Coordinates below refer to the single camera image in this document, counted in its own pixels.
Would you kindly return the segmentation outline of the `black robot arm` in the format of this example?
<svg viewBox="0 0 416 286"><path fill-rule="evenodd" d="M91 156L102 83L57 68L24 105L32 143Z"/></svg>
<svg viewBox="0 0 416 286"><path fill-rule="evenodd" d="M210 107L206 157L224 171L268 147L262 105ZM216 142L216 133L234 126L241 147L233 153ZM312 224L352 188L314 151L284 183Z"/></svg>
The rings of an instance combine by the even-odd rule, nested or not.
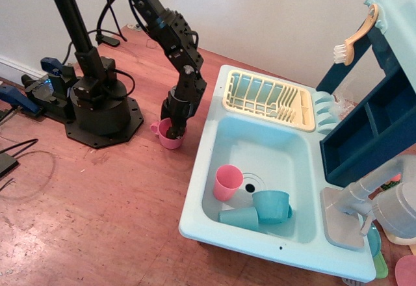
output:
<svg viewBox="0 0 416 286"><path fill-rule="evenodd" d="M90 41L75 0L54 0L75 47L83 76L72 86L70 101L78 129L87 135L128 141L143 119L132 114L132 102L113 59L99 55ZM161 118L171 126L169 139L185 135L187 120L198 110L207 83L201 75L203 58L198 52L199 36L183 15L164 8L159 0L129 0L144 32L163 49L178 71L177 84L162 103Z"/></svg>

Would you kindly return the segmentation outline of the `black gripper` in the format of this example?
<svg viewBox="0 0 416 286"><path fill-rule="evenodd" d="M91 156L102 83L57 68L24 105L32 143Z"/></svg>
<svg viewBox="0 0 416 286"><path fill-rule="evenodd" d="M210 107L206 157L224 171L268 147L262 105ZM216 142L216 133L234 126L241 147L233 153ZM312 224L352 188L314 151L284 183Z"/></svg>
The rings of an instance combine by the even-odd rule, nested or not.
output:
<svg viewBox="0 0 416 286"><path fill-rule="evenodd" d="M166 138L177 139L185 135L187 120L198 110L206 87L200 72L180 71L177 84L168 91L162 103L161 118L171 120L166 123Z"/></svg>

